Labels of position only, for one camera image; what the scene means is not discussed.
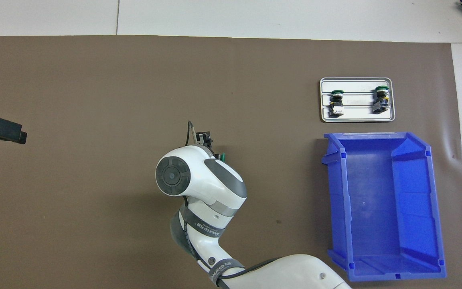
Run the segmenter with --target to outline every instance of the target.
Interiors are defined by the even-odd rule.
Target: metal tray
[[[376,99],[375,88],[390,88],[390,105],[380,114],[372,112]],[[343,90],[345,113],[339,117],[329,116],[331,92]],[[320,80],[320,115],[325,122],[388,122],[395,119],[395,101],[391,79],[387,77],[324,77]]]

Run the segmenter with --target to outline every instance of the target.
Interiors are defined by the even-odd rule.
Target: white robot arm
[[[170,222],[174,241],[191,254],[213,284],[225,289],[349,289],[330,267],[296,254],[244,269],[220,247],[219,238],[247,198],[241,176],[216,159],[211,141],[167,153],[156,166],[156,183],[185,203]]]

